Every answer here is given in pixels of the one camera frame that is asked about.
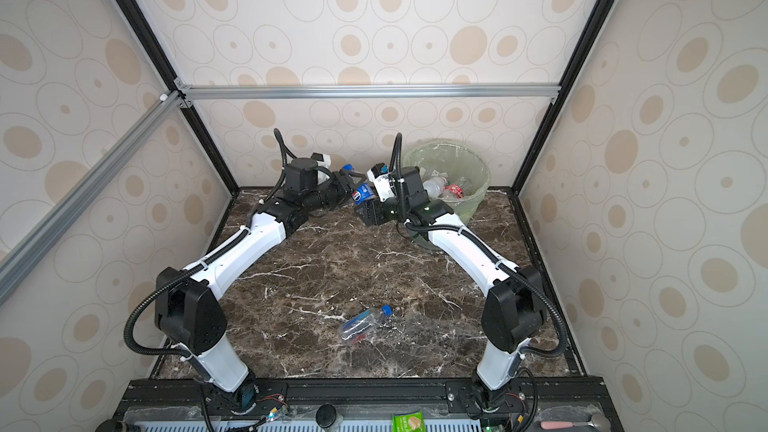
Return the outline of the blue cap round-label bottle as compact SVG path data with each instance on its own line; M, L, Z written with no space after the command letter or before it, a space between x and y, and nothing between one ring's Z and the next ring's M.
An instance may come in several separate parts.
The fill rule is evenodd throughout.
M363 182L360 184L360 186L356 189L356 191L352 194L352 199L356 205L373 199L375 197L374 190L371 187L371 185L367 182Z

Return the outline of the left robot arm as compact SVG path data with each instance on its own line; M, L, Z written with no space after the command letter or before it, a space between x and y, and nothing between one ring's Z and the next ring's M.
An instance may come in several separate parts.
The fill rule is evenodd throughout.
M349 199L360 175L350 166L330 170L329 155L298 157L274 133L281 172L275 186L253 209L247 222L220 246L181 270L168 267L155 290L131 312L123 329L125 345L143 356L177 356L192 363L208 383L224 393L244 396L251 374L226 336L221 298L266 252L288 239L313 213L331 211ZM172 345L140 344L134 328L148 309Z

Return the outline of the red cap bottle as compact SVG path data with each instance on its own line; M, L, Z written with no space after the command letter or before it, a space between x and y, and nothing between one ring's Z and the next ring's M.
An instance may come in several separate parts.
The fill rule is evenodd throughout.
M448 186L445 176L433 176L423 182L423 187L430 199L438 199Z

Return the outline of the crushed blue cap bottle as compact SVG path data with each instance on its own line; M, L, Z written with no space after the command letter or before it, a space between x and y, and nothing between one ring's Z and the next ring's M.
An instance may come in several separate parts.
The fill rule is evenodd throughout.
M369 332L385 324L392 314L393 310L389 305L369 308L341 326L339 331L340 338L343 342L359 341Z

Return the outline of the red label clear bottle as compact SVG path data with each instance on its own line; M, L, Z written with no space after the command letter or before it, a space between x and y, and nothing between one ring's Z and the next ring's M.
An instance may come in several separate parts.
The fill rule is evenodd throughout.
M468 186L464 183L452 183L444 189L444 195L451 199L461 200L470 195Z

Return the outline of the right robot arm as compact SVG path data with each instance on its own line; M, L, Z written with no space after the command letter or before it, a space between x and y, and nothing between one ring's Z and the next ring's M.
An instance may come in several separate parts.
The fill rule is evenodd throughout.
M396 222L451 257L485 297L481 326L487 339L472 392L483 411L497 409L523 358L557 358L568 345L566 321L543 291L541 273L521 268L472 232L444 201L432 200L416 167L402 165L400 133L386 173L376 176L376 196L355 211L367 226Z

